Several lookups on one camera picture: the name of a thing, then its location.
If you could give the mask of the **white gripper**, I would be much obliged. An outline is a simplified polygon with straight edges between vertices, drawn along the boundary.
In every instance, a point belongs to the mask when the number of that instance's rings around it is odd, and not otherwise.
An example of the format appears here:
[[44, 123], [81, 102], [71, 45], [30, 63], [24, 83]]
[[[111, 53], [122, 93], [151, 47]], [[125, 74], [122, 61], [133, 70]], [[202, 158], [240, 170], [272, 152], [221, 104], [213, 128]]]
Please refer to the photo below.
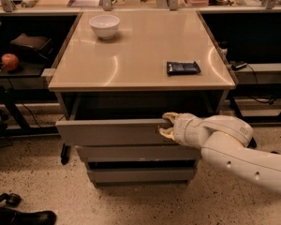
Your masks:
[[210, 131], [203, 125], [203, 120], [191, 113], [165, 112], [163, 119], [169, 120], [173, 128], [159, 129], [159, 133], [180, 145], [201, 149], [210, 137]]

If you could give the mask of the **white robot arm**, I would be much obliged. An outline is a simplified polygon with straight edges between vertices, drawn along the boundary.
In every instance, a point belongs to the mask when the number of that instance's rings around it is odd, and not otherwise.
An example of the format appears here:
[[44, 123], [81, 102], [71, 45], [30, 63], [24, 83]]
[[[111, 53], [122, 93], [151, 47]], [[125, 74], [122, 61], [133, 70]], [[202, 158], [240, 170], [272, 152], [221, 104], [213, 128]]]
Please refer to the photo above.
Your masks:
[[200, 150], [208, 164], [281, 196], [281, 155], [248, 147], [254, 130], [227, 115], [199, 118], [192, 113], [166, 112], [172, 126], [159, 133], [180, 145]]

